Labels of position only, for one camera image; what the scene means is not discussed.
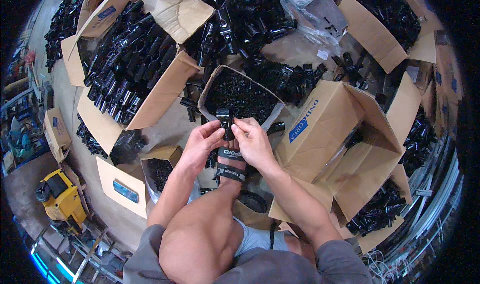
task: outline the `wrist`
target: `wrist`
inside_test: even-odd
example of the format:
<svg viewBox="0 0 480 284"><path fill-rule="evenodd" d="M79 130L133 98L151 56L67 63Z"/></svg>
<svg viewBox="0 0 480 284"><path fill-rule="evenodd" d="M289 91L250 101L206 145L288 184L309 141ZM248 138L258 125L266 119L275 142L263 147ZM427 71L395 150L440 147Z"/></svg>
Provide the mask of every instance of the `wrist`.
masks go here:
<svg viewBox="0 0 480 284"><path fill-rule="evenodd" d="M178 161L177 165L173 168L171 175L180 176L186 180L195 179L198 173L195 173L195 168L182 160Z"/></svg>
<svg viewBox="0 0 480 284"><path fill-rule="evenodd" d="M272 160L262 164L261 167L257 167L257 170L265 177L278 174L283 171L283 168L281 168L279 163L272 158Z"/></svg>

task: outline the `yellow power tool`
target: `yellow power tool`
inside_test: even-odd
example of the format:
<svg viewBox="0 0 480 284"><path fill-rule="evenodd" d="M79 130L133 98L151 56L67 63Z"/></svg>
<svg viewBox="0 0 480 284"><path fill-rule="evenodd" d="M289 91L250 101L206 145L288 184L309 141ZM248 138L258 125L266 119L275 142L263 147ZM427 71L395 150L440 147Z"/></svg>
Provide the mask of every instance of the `yellow power tool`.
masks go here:
<svg viewBox="0 0 480 284"><path fill-rule="evenodd" d="M51 224L63 235L80 235L86 219L80 202L78 187L61 169L50 173L40 181L35 191L36 199L42 202Z"/></svg>

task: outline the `right hand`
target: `right hand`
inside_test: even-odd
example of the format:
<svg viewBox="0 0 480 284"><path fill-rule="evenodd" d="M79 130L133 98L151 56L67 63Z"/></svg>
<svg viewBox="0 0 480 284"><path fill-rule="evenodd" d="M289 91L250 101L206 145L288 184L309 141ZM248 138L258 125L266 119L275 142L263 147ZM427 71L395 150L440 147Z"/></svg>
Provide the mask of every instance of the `right hand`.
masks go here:
<svg viewBox="0 0 480 284"><path fill-rule="evenodd" d="M262 168L278 165L273 156L267 133L254 118L235 118L233 122L231 129L238 141L241 155L246 162L259 171Z"/></svg>

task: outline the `left hand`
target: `left hand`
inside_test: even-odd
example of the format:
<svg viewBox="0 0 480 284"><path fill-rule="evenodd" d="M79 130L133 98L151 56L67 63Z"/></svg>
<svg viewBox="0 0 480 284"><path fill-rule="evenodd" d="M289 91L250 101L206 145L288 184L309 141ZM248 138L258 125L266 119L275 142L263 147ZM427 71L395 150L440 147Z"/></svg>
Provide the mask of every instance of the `left hand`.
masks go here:
<svg viewBox="0 0 480 284"><path fill-rule="evenodd" d="M224 134L225 129L220 127L219 120L210 121L193 129L176 167L183 168L185 172L196 177L205 167L210 152L228 145L228 142L223 140Z"/></svg>

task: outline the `plastic bag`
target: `plastic bag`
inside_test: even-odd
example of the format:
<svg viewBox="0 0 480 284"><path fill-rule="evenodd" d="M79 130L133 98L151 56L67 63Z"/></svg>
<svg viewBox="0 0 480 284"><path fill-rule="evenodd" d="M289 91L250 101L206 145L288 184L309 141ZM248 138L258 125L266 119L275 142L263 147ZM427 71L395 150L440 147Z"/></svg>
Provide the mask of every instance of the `plastic bag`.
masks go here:
<svg viewBox="0 0 480 284"><path fill-rule="evenodd" d="M333 0L280 0L285 14L298 20L297 31L319 45L318 56L326 60L330 53L341 55L340 39L347 21Z"/></svg>
<svg viewBox="0 0 480 284"><path fill-rule="evenodd" d="M161 192L153 191L150 185L147 183L148 193L153 201L153 203L157 203L159 201L159 197L162 194ZM190 192L190 196L188 197L188 203L195 200L196 198L200 197L200 184L198 183L198 179L195 178L195 182L193 183L192 191Z"/></svg>

